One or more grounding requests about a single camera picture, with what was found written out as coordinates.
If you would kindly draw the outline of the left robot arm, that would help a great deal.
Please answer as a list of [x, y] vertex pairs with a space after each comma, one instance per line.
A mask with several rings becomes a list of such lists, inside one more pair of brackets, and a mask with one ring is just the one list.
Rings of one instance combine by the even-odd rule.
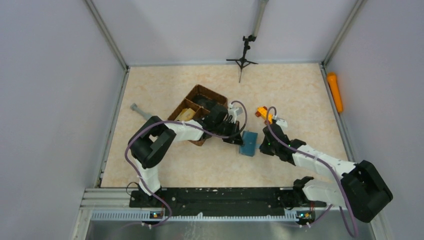
[[128, 160], [128, 163], [136, 170], [142, 191], [141, 200], [147, 206], [154, 207], [160, 202], [158, 164], [172, 143], [197, 142], [216, 137], [226, 143], [239, 146], [243, 144], [241, 133], [246, 126], [241, 125], [237, 117], [246, 114], [247, 110], [242, 102], [239, 101], [238, 104], [238, 107], [232, 102], [228, 107], [215, 105], [206, 116], [188, 121], [162, 120], [157, 115], [141, 110], [135, 103], [130, 106], [146, 122], [130, 138], [124, 153], [131, 154], [135, 160]]

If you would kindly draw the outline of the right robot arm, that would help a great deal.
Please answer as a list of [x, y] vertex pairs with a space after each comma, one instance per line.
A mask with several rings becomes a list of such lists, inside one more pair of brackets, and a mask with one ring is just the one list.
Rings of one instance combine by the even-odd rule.
[[305, 176], [293, 183], [293, 200], [299, 206], [311, 201], [345, 208], [357, 220], [369, 223], [393, 199], [393, 193], [377, 168], [369, 161], [341, 160], [318, 151], [299, 139], [290, 140], [276, 123], [263, 128], [261, 153], [329, 178], [320, 181]]

